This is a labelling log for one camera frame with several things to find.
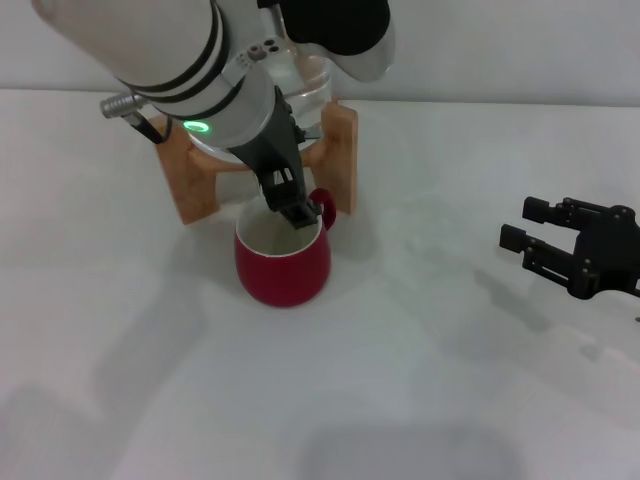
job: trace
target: red mug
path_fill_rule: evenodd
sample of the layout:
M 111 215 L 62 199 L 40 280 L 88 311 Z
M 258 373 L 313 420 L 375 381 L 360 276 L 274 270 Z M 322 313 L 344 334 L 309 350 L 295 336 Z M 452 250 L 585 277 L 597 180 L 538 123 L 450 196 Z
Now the red mug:
M 273 307 L 295 307 L 324 288 L 331 271 L 327 231 L 336 220 L 331 194 L 317 189 L 311 200 L 324 207 L 318 223 L 295 230 L 263 198 L 251 200 L 236 223 L 238 275 L 256 300 Z

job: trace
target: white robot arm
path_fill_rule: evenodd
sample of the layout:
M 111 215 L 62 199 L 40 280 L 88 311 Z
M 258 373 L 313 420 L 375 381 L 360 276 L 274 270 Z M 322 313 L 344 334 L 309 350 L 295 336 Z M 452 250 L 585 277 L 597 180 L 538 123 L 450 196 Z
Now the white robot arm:
M 296 228 L 317 216 L 298 151 L 304 134 L 261 61 L 287 48 L 288 38 L 303 55 L 327 57 L 373 81 L 394 57 L 388 0 L 32 2 L 45 22 L 131 90 L 103 104 L 107 116 L 144 130 L 137 110 L 152 104 L 198 141 L 247 164 L 269 207 Z M 276 184 L 276 173 L 284 183 Z

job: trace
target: white table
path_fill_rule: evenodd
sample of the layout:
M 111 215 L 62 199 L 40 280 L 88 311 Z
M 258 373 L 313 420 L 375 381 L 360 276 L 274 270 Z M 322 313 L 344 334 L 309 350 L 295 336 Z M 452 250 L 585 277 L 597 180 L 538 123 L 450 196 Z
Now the white table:
M 0 92 L 1 480 L 639 480 L 640 303 L 497 248 L 526 196 L 640 208 L 640 110 L 349 102 L 312 303 L 242 290 L 100 94 Z

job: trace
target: mug handle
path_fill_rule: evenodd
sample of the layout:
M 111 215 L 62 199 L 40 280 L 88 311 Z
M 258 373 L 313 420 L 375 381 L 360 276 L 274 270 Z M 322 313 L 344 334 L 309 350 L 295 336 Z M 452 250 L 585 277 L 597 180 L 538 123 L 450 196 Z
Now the mug handle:
M 324 188 L 317 188 L 311 193 L 311 195 L 309 195 L 309 198 L 322 205 L 322 221 L 324 222 L 324 226 L 327 228 L 327 231 L 331 230 L 333 224 L 336 223 L 338 211 L 336 209 L 336 202 L 333 200 L 329 191 Z

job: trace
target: green led light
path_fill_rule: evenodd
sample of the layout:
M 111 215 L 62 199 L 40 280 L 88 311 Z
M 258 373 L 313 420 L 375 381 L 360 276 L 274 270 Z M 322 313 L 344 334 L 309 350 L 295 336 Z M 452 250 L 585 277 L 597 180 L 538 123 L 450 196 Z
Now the green led light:
M 192 132 L 207 133 L 209 130 L 211 130 L 211 127 L 209 125 L 202 122 L 184 122 L 183 125 L 184 128 L 186 128 L 187 130 L 191 130 Z

